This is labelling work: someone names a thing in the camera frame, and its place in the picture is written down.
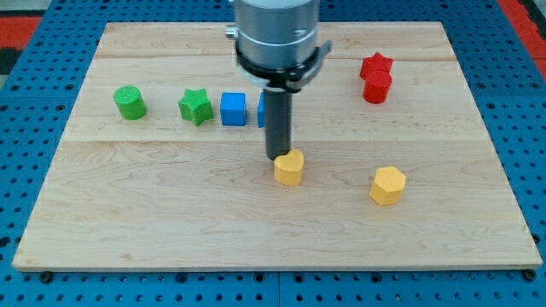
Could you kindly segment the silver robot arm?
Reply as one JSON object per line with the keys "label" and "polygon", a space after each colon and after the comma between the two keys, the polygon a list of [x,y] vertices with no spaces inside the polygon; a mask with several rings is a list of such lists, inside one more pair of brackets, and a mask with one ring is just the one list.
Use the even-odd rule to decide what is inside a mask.
{"label": "silver robot arm", "polygon": [[235,23],[225,34],[257,86],[295,94],[319,73],[332,49],[330,41],[317,44],[319,0],[234,0],[232,7]]}

